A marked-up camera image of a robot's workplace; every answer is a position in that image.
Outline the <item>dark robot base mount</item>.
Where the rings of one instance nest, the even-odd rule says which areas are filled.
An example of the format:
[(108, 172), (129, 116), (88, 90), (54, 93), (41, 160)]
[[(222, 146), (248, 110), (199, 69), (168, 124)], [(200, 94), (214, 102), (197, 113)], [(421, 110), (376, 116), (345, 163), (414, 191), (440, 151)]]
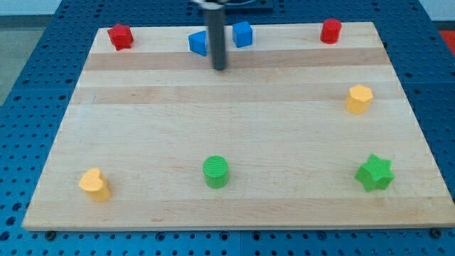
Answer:
[(228, 11), (272, 11), (274, 0), (208, 0), (223, 5)]

